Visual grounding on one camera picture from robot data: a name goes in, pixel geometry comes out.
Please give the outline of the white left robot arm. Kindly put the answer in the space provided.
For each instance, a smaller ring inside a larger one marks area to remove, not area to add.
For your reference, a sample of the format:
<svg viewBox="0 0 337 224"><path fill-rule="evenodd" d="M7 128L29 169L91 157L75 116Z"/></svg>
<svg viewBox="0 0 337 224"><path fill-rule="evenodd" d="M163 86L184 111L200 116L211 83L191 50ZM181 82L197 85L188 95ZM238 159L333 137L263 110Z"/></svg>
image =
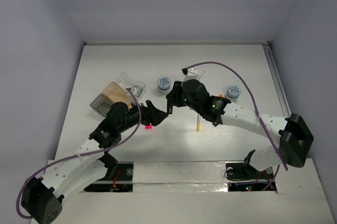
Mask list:
<svg viewBox="0 0 337 224"><path fill-rule="evenodd" d="M172 112L157 109L150 100L145 105L135 103L128 107L114 103L106 118L74 152L48 164L28 178L17 198L17 209L28 212L28 219L37 223L52 223L61 213L63 202L92 182L116 175L118 161L109 151L124 143L121 134L141 125L157 126Z"/></svg>

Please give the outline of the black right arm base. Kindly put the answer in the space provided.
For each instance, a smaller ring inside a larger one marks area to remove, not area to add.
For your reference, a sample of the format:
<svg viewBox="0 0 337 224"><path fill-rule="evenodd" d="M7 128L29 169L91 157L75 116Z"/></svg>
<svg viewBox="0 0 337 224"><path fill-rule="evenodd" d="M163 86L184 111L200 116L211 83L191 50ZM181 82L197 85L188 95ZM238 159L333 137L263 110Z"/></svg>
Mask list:
<svg viewBox="0 0 337 224"><path fill-rule="evenodd" d="M224 177L227 179L229 192L277 191L272 167L258 171L250 165L254 152L250 151L241 162L226 164Z"/></svg>

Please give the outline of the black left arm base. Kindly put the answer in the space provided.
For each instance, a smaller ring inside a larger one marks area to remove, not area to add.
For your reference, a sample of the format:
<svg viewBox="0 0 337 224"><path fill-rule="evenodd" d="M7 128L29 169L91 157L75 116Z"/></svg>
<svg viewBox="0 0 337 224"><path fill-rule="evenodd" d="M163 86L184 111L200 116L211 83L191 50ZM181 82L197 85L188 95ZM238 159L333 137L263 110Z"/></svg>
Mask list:
<svg viewBox="0 0 337 224"><path fill-rule="evenodd" d="M114 160L111 168L106 168L106 175L87 186L85 192L132 192L133 162L118 162Z"/></svg>

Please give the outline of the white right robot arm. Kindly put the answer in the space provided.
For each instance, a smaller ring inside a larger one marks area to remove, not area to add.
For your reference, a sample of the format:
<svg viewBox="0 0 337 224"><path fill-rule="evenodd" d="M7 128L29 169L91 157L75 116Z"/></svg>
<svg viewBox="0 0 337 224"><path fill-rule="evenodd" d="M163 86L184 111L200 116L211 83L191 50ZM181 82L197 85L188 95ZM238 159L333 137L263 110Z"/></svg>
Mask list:
<svg viewBox="0 0 337 224"><path fill-rule="evenodd" d="M168 113L172 113L175 106L187 106L214 126L234 126L271 140L266 148L252 150L243 163L242 171L249 178L276 165L295 168L305 165L314 136L298 114L293 113L288 118L259 114L229 99L210 95L204 84L196 79L176 81L166 99Z"/></svg>

